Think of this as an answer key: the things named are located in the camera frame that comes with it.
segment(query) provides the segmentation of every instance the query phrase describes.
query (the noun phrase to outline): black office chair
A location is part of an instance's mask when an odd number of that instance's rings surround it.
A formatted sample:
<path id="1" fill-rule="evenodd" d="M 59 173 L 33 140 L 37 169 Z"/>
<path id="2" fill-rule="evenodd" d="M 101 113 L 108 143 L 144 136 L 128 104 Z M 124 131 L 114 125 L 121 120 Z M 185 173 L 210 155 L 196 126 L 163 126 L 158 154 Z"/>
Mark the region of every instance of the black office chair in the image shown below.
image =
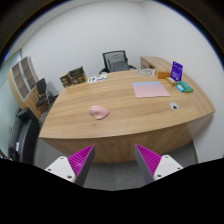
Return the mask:
<path id="1" fill-rule="evenodd" d="M 49 109 L 51 108 L 51 104 L 50 104 L 50 99 L 53 101 L 55 101 L 55 97 L 53 96 L 53 94 L 51 93 L 51 91 L 47 90 L 47 84 L 45 82 L 45 78 L 39 80 L 36 83 L 37 86 L 37 103 L 36 106 L 39 108 L 39 111 L 41 113 L 40 110 L 40 106 L 43 105 L 44 103 L 46 103 L 46 100 L 48 102 L 49 105 Z"/>
<path id="2" fill-rule="evenodd" d="M 133 65 L 128 65 L 128 59 L 125 51 L 111 51 L 103 53 L 103 60 L 105 68 L 101 69 L 99 74 L 102 72 L 118 72 L 137 69 Z"/>

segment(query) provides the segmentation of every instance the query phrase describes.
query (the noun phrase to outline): paper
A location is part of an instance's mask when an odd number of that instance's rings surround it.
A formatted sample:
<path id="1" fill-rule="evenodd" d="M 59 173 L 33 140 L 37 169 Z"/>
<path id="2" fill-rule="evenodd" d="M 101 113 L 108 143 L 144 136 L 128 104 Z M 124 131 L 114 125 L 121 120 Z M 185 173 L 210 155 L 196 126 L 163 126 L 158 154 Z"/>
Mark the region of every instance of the paper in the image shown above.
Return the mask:
<path id="1" fill-rule="evenodd" d="M 89 77 L 87 83 L 98 82 L 98 81 L 101 81 L 101 80 L 105 80 L 106 78 L 107 78 L 107 74 L 96 75 L 96 76 L 93 76 L 93 77 Z"/>
<path id="2" fill-rule="evenodd" d="M 133 82 L 132 86 L 137 98 L 170 95 L 160 82 Z"/>

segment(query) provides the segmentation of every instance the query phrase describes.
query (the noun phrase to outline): pink mouse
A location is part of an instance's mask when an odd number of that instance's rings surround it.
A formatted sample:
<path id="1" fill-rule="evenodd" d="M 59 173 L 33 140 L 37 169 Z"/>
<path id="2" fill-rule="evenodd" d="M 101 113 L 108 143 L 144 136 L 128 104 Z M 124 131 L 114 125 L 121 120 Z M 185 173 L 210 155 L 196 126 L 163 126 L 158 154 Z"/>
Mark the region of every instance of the pink mouse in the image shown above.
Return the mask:
<path id="1" fill-rule="evenodd" d="M 89 108 L 89 113 L 96 119 L 102 119 L 109 114 L 109 111 L 100 105 L 95 105 Z"/>

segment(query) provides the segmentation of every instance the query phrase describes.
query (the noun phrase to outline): chair backrest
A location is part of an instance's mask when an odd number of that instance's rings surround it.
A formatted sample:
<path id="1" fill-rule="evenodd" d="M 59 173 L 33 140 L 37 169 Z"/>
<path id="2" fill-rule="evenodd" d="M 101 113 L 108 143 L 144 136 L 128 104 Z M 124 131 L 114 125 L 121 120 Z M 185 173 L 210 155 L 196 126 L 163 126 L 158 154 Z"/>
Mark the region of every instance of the chair backrest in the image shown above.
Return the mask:
<path id="1" fill-rule="evenodd" d="M 39 94 L 43 94 L 45 93 L 45 90 L 47 88 L 47 84 L 45 82 L 45 78 L 42 78 L 41 80 L 39 80 L 37 83 L 37 91 Z"/>
<path id="2" fill-rule="evenodd" d="M 127 58 L 126 58 L 126 53 L 125 51 L 111 51 L 111 52 L 106 52 L 106 53 L 103 53 L 103 60 L 104 60 L 104 66 L 105 68 L 110 71 L 110 65 L 109 65 L 109 62 L 108 62 L 108 59 L 111 58 L 112 56 L 114 55 L 120 55 L 120 56 L 123 56 L 123 58 L 125 58 L 126 62 L 127 62 Z"/>
<path id="3" fill-rule="evenodd" d="M 108 62 L 110 72 L 129 70 L 128 63 L 126 62 L 125 57 L 123 55 L 114 55 L 108 59 Z"/>

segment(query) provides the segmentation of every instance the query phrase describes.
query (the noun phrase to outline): green object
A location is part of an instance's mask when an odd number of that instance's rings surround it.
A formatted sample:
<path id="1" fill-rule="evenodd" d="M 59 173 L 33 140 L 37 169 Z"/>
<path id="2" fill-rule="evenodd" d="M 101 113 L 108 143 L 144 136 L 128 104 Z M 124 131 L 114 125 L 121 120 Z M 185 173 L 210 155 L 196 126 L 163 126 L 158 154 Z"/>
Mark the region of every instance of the green object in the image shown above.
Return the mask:
<path id="1" fill-rule="evenodd" d="M 186 82 L 184 82 L 184 81 L 177 81 L 177 84 L 178 84 L 178 85 L 181 85 L 181 86 L 183 87 L 185 93 L 190 93 L 190 92 L 193 91 L 193 88 L 190 87 L 190 86 L 189 86 Z"/>

